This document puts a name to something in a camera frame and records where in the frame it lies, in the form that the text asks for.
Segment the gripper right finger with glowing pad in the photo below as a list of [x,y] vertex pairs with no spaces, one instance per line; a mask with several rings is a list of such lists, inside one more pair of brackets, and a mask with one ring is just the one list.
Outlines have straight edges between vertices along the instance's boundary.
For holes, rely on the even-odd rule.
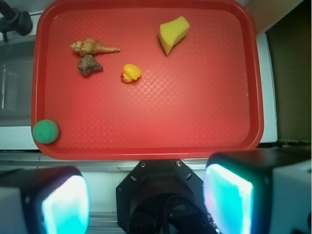
[[309,234],[311,152],[262,148],[215,153],[204,172],[203,197],[223,234]]

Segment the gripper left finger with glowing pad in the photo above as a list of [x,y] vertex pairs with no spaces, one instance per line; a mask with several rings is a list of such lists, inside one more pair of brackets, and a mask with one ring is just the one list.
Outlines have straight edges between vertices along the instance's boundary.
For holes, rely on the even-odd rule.
[[84,234],[90,209],[88,183],[74,166],[0,175],[2,234]]

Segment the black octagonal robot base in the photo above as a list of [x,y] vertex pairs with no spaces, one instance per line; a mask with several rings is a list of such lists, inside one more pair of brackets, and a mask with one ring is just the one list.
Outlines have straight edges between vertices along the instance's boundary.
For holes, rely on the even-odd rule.
[[202,189],[180,160],[142,160],[116,187],[117,224],[127,234],[215,234]]

